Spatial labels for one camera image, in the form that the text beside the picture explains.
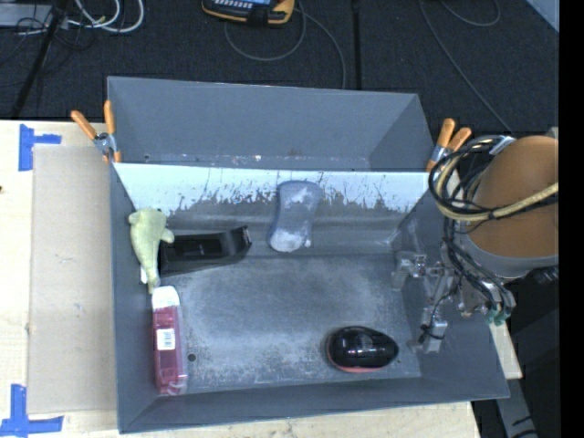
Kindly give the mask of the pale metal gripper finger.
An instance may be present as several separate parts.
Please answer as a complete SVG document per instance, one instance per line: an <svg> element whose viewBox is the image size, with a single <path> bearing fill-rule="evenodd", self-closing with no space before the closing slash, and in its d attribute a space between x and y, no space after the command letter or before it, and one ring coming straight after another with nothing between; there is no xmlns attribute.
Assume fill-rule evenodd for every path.
<svg viewBox="0 0 584 438"><path fill-rule="evenodd" d="M421 287L429 287L436 270L437 265L428 262L426 254L399 251L394 257L391 288L403 289L412 281L418 283Z"/></svg>
<svg viewBox="0 0 584 438"><path fill-rule="evenodd" d="M413 338L407 342L407 346L413 353L438 353L447 328L446 320L441 319L431 310L425 310L422 313L420 326L415 330Z"/></svg>

